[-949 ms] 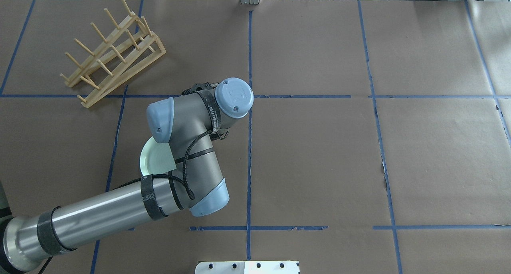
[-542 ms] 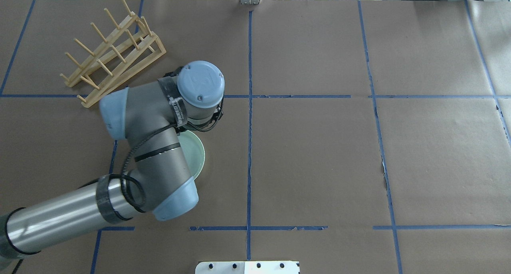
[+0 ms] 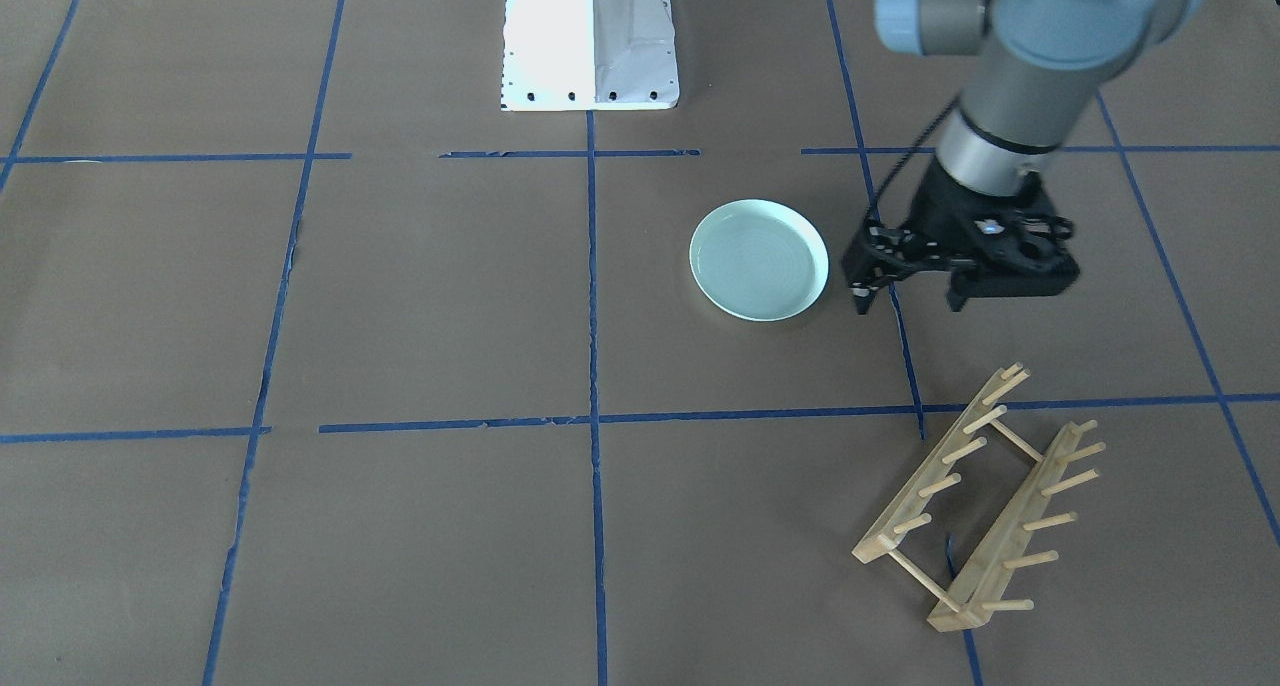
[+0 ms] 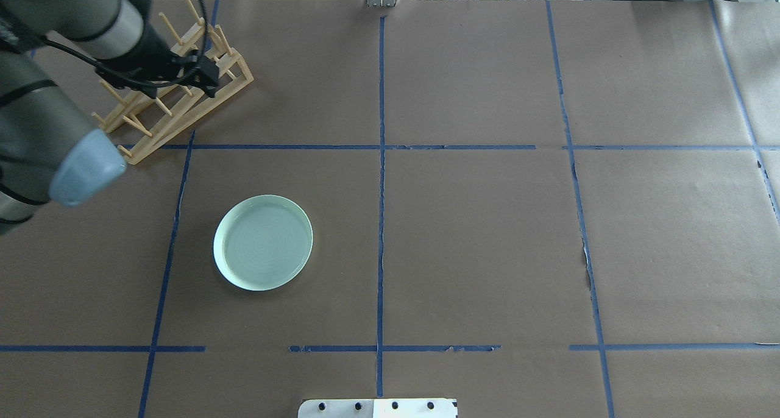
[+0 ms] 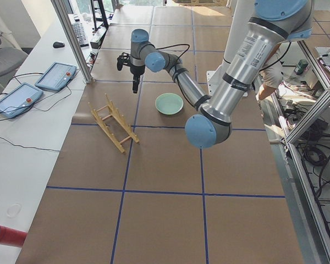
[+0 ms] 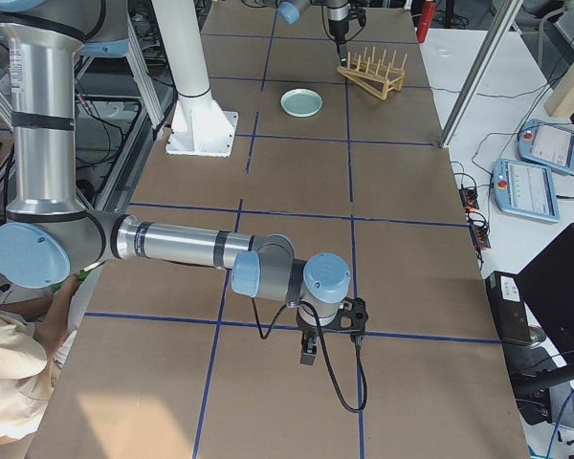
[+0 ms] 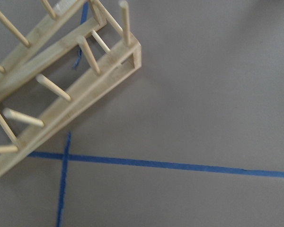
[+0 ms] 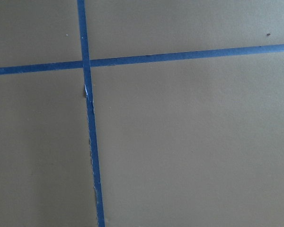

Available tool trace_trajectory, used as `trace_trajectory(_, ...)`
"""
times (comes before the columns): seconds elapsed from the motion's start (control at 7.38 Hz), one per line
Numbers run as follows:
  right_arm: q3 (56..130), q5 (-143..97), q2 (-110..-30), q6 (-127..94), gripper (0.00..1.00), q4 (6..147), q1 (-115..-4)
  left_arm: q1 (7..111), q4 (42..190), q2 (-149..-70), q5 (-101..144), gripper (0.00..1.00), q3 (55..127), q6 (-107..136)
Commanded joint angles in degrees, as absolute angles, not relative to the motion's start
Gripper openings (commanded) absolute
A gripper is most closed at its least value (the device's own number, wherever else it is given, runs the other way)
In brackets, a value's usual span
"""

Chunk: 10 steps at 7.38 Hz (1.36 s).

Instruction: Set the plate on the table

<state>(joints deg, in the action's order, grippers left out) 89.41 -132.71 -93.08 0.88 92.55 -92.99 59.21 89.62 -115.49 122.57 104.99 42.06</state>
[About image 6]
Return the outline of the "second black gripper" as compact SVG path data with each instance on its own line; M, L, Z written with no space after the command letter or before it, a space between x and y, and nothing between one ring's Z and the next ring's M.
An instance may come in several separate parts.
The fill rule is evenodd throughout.
M320 340L321 350L327 351L317 309L313 305L299 305L297 324L302 332L299 363L313 365L317 356L317 339Z

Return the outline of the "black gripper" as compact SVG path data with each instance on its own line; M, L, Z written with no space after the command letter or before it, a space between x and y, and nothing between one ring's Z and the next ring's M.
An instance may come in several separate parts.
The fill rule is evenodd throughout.
M329 26L329 34L336 42L337 53L341 64L347 63L349 39L357 36L366 25L366 4L327 4L325 6ZM355 20L359 30L348 36L350 22Z

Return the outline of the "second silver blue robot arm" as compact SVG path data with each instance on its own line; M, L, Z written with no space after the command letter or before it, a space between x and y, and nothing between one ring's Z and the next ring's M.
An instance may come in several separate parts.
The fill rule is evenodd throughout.
M0 227L0 273L41 288L109 259L158 259L227 270L234 292L296 312L301 357L327 351L325 334L363 343L364 301L336 254L307 260L283 235L259 236L142 221L83 202L77 189L76 60L125 58L154 126L164 112L123 1L0 1L9 46L16 194Z

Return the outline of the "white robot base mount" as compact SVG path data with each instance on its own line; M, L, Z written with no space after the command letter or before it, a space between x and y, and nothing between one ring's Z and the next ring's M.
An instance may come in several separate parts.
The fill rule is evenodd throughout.
M156 1L170 71L177 92L166 153L227 158L238 122L214 99L192 1Z

